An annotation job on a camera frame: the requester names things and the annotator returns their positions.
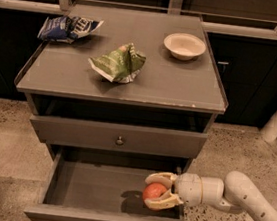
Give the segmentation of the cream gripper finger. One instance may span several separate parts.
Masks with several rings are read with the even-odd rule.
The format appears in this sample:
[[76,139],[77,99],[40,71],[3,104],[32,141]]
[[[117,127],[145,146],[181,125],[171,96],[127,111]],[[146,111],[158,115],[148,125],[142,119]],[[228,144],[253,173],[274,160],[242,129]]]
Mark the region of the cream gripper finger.
[[172,207],[183,204],[182,200],[176,195],[172,193],[171,190],[167,190],[164,194],[162,194],[159,198],[155,199],[147,199],[144,201],[144,204],[150,210],[163,210],[170,209]]
[[159,183],[165,186],[167,189],[169,189],[175,184],[177,177],[178,176],[175,173],[158,172],[158,173],[150,174],[148,177],[146,177],[145,183],[146,184]]

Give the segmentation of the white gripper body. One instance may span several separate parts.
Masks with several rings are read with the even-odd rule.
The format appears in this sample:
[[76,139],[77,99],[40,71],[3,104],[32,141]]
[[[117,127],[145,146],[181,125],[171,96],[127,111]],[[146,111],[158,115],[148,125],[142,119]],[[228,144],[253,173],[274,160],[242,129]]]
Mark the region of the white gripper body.
[[175,180],[175,193],[184,206],[197,206],[202,201],[202,183],[200,176],[192,173],[179,175]]

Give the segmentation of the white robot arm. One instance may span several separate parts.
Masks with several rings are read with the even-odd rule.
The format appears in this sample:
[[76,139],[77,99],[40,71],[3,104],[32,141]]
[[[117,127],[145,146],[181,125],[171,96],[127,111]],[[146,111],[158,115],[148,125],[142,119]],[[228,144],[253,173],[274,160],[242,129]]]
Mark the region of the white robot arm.
[[151,210],[206,204],[226,213],[245,210],[254,221],[277,221],[277,211],[257,186],[240,171],[231,171],[224,180],[197,174],[154,173],[145,179],[142,194]]

